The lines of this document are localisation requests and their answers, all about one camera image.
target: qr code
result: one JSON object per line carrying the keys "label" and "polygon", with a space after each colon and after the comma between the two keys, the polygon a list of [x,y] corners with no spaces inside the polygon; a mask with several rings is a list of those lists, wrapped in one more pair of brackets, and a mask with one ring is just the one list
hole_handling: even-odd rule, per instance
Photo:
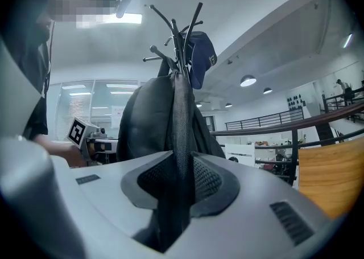
{"label": "qr code", "polygon": [[84,133],[86,126],[82,123],[78,122],[77,120],[73,121],[72,129],[69,132],[69,138],[75,142],[76,144],[80,145],[81,138]]}

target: black metal railing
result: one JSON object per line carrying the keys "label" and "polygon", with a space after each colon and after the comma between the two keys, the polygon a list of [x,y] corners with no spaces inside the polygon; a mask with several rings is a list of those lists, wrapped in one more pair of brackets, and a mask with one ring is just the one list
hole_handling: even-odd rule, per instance
{"label": "black metal railing", "polygon": [[305,147],[312,147],[317,145],[327,145],[329,142],[337,142],[337,141],[343,141],[345,139],[355,137],[360,134],[364,134],[364,129],[357,130],[353,133],[342,135],[337,138],[331,138],[326,139],[322,141],[317,142],[309,142],[309,143],[299,143],[298,141],[298,132],[299,129],[309,128],[312,126],[325,124],[328,122],[332,122],[335,120],[340,120],[345,117],[350,117],[353,114],[356,114],[358,112],[364,111],[364,101],[354,103],[351,105],[348,105],[344,108],[341,108],[339,110],[335,110],[333,112],[329,112],[327,114],[323,114],[320,116],[314,116],[310,118],[306,118],[301,121],[294,121],[288,124],[281,124],[276,125],[272,127],[266,127],[266,128],[255,128],[255,129],[240,129],[240,130],[226,130],[226,131],[214,131],[211,132],[211,135],[215,137],[223,137],[223,136],[236,136],[236,135],[256,135],[256,134],[271,134],[271,133],[281,133],[284,131],[291,131],[292,132],[292,143],[288,145],[281,145],[281,146],[255,146],[255,149],[263,149],[263,150],[269,150],[269,149],[292,149],[292,156],[291,161],[260,161],[256,160],[256,164],[275,164],[275,165],[289,165],[289,177],[281,177],[285,180],[288,180],[287,182],[290,185],[293,185],[293,181],[296,179],[296,168],[298,165],[298,149],[305,148]]}
{"label": "black metal railing", "polygon": [[[325,98],[325,95],[323,94],[322,100],[324,102],[325,113],[329,113],[353,103],[362,102],[364,100],[364,87],[328,98]],[[364,122],[364,111],[353,114],[349,116],[348,119],[351,119],[353,122]]]}
{"label": "black metal railing", "polygon": [[281,125],[297,120],[303,120],[302,108],[270,114],[267,116],[251,118],[249,120],[226,122],[225,125],[226,125],[226,130],[239,130],[239,129],[263,128],[272,125]]}

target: wooden board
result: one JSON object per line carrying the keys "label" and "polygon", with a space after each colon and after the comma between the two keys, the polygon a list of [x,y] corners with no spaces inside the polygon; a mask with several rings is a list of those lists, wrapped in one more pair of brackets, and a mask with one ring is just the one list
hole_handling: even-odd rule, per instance
{"label": "wooden board", "polygon": [[364,184],[364,138],[300,149],[299,191],[331,218],[347,213]]}

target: black shirt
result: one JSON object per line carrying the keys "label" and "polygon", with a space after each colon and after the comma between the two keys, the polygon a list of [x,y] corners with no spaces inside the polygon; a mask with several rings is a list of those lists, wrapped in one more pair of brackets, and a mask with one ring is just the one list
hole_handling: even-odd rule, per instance
{"label": "black shirt", "polygon": [[46,98],[50,62],[47,39],[36,24],[46,3],[47,0],[17,0],[1,29],[10,55],[28,81],[41,94],[23,133],[27,139],[33,139],[38,134],[48,134]]}

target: navy blue cap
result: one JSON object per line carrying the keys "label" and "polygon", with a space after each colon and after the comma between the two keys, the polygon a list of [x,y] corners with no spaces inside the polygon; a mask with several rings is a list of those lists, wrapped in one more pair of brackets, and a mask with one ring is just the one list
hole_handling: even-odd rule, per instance
{"label": "navy blue cap", "polygon": [[191,61],[189,79],[193,89],[201,89],[206,71],[217,62],[217,55],[211,40],[202,31],[193,31],[186,51],[188,61]]}

